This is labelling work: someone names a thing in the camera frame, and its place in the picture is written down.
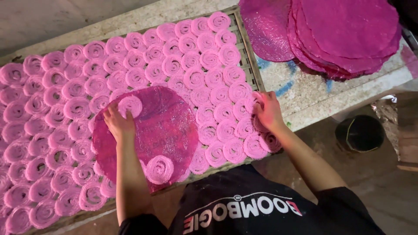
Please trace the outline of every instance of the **hand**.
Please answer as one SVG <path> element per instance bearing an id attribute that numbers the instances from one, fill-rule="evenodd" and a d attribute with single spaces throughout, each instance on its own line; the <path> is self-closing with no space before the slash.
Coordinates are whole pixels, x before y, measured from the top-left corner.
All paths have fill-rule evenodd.
<path id="1" fill-rule="evenodd" d="M 124 141 L 132 141 L 135 139 L 135 123 L 133 122 L 132 113 L 126 110 L 126 119 L 117 110 L 117 104 L 113 103 L 103 113 L 104 122 L 112 133 L 117 144 Z"/>
<path id="2" fill-rule="evenodd" d="M 259 103 L 256 103 L 254 106 L 257 110 L 258 119 L 269 131 L 277 134 L 286 125 L 283 121 L 276 94 L 274 92 L 261 92 L 261 98 L 263 99 L 264 107 L 262 108 Z"/>

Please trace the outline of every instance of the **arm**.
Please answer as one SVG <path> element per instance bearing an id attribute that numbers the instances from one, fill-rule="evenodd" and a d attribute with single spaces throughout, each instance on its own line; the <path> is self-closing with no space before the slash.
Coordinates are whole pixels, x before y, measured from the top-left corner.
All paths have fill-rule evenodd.
<path id="1" fill-rule="evenodd" d="M 296 170 L 315 194 L 336 187 L 347 187 L 340 175 L 284 123 L 274 92 L 262 93 L 264 107 L 256 104 L 261 123 L 280 141 Z"/>
<path id="2" fill-rule="evenodd" d="M 153 214 L 151 196 L 135 152 L 135 124 L 130 111 L 124 119 L 116 104 L 104 112 L 104 121 L 116 140 L 116 211 L 119 226 L 123 220 L 140 214 Z"/>

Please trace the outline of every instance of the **blue paint stain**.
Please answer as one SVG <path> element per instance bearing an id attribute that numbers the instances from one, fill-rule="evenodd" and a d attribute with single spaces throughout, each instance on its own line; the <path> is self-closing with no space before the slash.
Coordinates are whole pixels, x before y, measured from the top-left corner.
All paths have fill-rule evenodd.
<path id="1" fill-rule="evenodd" d="M 270 65 L 271 61 L 263 60 L 257 56 L 257 64 L 259 69 L 265 69 Z"/>
<path id="2" fill-rule="evenodd" d="M 293 76 L 293 74 L 295 74 L 296 72 L 297 65 L 295 64 L 293 60 L 289 60 L 288 62 L 286 62 L 286 64 L 290 69 L 290 76 Z"/>
<path id="3" fill-rule="evenodd" d="M 327 92 L 327 93 L 330 93 L 330 92 L 331 92 L 332 82 L 334 82 L 334 81 L 333 81 L 333 80 L 331 80 L 331 79 L 328 79 L 328 80 L 326 81 L 326 92 Z"/>
<path id="4" fill-rule="evenodd" d="M 290 90 L 290 88 L 292 88 L 292 86 L 293 86 L 294 83 L 295 83 L 294 81 L 287 82 L 286 85 L 282 86 L 280 89 L 278 89 L 275 92 L 276 93 L 276 96 L 281 96 L 284 93 L 286 93 L 288 90 Z"/>

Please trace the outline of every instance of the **person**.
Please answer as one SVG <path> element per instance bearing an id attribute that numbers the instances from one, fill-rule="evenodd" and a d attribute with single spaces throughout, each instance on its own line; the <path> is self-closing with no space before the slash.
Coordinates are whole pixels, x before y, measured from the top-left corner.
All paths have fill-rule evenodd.
<path id="1" fill-rule="evenodd" d="M 255 106 L 261 123 L 280 141 L 317 205 L 245 165 L 188 184 L 167 229 L 153 215 L 132 115 L 127 111 L 124 119 L 111 106 L 104 120 L 117 142 L 119 234 L 384 234 L 338 173 L 287 128 L 275 93 L 261 96 L 263 107 Z"/>

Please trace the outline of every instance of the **black bucket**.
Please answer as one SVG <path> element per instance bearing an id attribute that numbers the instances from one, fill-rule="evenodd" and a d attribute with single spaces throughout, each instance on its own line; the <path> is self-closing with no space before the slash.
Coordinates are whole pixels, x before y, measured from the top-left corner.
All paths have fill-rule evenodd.
<path id="1" fill-rule="evenodd" d="M 338 124 L 335 136 L 345 149 L 363 153 L 375 150 L 383 144 L 385 130 L 377 119 L 358 115 Z"/>

